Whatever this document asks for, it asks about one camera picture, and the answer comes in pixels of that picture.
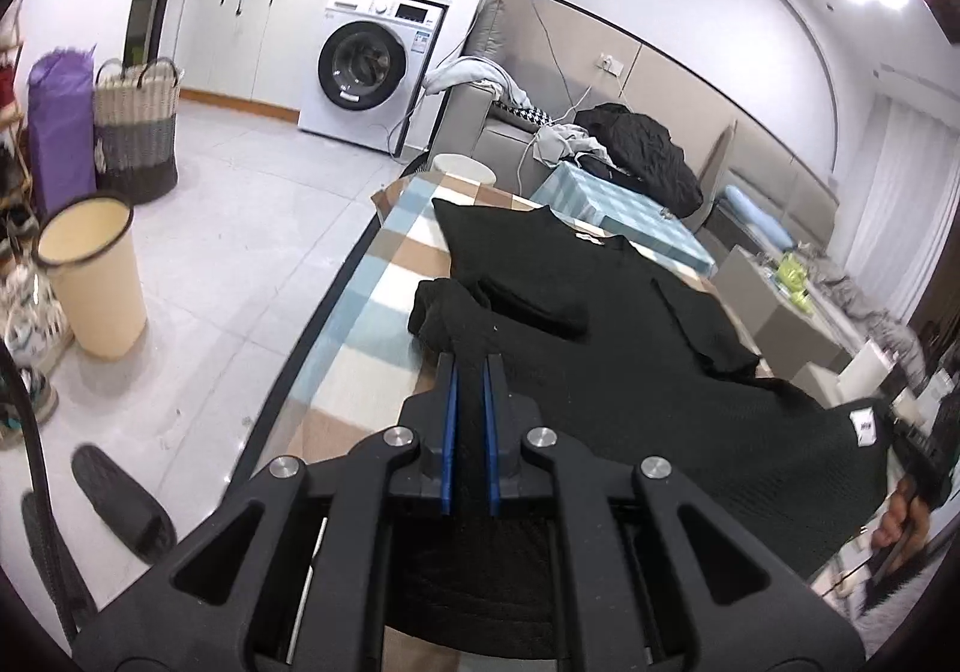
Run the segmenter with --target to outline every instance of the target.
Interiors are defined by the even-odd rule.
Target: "blue checkered cloth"
[[[530,199],[558,214],[622,234],[703,276],[713,276],[716,271],[709,252],[664,207],[570,163],[560,163]]]

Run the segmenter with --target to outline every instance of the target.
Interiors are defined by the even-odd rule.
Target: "black slipper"
[[[81,445],[70,460],[74,479],[107,528],[146,563],[157,563],[176,545],[170,516],[107,453]]]
[[[20,513],[23,517],[23,528],[27,532],[27,544],[30,545],[30,557],[34,560],[37,572],[40,572],[40,579],[43,587],[47,589],[50,598],[53,599],[53,589],[50,580],[47,577],[47,567],[43,565],[43,545],[40,543],[40,516],[37,514],[37,497],[32,490],[23,494],[20,503]],[[73,619],[78,629],[83,629],[90,619],[97,614],[97,604],[93,601],[83,577],[80,576],[73,556],[64,542],[64,538],[56,528],[54,523],[54,543],[56,552],[61,560],[61,570],[64,572],[64,587],[66,587],[66,598],[70,605],[70,611],[73,613]]]

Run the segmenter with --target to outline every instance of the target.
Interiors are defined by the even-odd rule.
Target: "metal screw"
[[[673,466],[670,466],[670,461],[665,458],[652,455],[640,462],[640,471],[643,472],[644,477],[649,477],[651,480],[662,480],[664,477],[670,476]]]
[[[527,432],[527,442],[534,447],[553,447],[557,443],[557,432],[552,428],[531,428]]]
[[[383,432],[383,440],[390,447],[404,447],[414,440],[414,432],[402,425],[395,425]]]
[[[270,474],[285,480],[299,471],[299,461],[292,455],[281,455],[270,461]]]

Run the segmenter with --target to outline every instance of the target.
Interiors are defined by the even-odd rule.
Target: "purple bag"
[[[97,189],[93,167],[93,50],[54,50],[30,69],[30,166],[49,215]]]

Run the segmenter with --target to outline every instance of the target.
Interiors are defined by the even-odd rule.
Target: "table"
[[[850,362],[829,323],[816,310],[800,312],[743,247],[733,247],[712,282],[754,337],[774,375],[792,380],[808,362],[839,373]]]
[[[661,204],[570,163],[560,163],[531,200],[549,206],[559,215],[622,234],[703,276],[712,276],[716,270],[710,253]]]

